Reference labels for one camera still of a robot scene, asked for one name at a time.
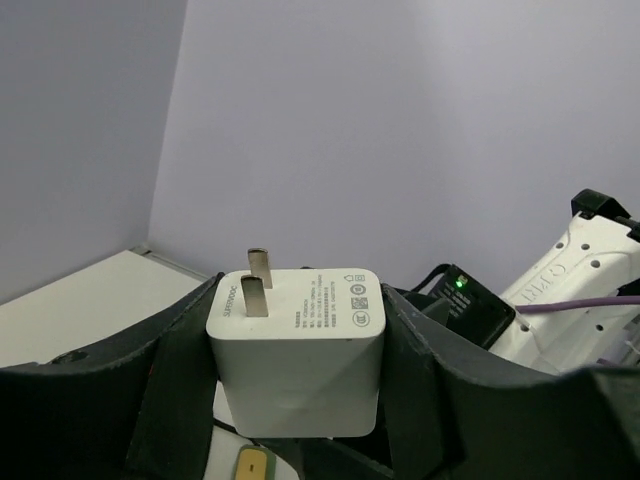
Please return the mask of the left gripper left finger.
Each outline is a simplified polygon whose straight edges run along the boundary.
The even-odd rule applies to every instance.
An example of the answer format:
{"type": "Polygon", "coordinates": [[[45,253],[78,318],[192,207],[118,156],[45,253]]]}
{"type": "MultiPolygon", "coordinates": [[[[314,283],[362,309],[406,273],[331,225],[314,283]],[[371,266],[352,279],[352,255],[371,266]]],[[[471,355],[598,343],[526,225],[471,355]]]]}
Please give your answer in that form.
{"type": "Polygon", "coordinates": [[[218,373],[219,281],[103,340],[1,371],[5,479],[200,479],[218,373]]]}

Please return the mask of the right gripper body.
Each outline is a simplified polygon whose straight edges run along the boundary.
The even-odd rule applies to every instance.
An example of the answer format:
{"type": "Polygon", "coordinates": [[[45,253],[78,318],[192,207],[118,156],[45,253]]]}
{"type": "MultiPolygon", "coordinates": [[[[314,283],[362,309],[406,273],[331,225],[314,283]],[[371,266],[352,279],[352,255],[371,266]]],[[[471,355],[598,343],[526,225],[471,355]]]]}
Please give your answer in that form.
{"type": "Polygon", "coordinates": [[[513,307],[454,264],[440,264],[404,297],[426,314],[440,298],[449,303],[444,324],[481,348],[490,348],[515,318],[513,307]]]}

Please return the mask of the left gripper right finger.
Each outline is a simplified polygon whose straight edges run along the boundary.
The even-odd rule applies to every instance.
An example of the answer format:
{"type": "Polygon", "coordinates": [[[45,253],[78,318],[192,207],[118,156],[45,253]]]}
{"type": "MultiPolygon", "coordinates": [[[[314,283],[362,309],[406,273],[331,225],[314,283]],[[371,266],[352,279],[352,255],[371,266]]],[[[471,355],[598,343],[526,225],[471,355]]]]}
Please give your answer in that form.
{"type": "Polygon", "coordinates": [[[504,360],[390,286],[381,402],[398,479],[635,479],[639,373],[504,360]]]}

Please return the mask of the white charger plug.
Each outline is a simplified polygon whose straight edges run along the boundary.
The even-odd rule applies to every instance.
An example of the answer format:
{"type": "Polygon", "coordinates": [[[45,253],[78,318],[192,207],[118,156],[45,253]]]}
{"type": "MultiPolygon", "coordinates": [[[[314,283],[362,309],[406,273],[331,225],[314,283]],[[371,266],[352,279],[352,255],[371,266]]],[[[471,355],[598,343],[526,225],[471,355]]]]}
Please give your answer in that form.
{"type": "Polygon", "coordinates": [[[206,333],[233,424],[252,438],[354,438],[378,415],[386,315],[358,267],[276,269],[264,248],[217,285],[206,333]]]}

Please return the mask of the small orange plug adapter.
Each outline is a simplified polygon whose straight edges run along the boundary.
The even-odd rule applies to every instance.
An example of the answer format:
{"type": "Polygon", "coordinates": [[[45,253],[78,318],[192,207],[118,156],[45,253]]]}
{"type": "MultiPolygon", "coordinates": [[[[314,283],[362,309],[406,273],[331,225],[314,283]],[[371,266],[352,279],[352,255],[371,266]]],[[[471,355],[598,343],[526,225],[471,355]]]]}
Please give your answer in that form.
{"type": "Polygon", "coordinates": [[[234,463],[231,480],[274,480],[276,456],[268,449],[255,445],[243,446],[234,463]]]}

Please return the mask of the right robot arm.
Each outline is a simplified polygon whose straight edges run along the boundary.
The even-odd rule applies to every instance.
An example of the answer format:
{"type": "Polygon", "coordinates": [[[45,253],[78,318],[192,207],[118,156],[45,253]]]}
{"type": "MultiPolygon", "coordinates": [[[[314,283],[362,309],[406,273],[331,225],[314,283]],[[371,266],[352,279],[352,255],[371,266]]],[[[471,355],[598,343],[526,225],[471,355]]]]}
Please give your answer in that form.
{"type": "Polygon", "coordinates": [[[447,300],[445,326],[513,363],[549,374],[639,365],[639,222],[592,189],[571,201],[556,243],[503,293],[437,266],[403,296],[421,311],[447,300]]]}

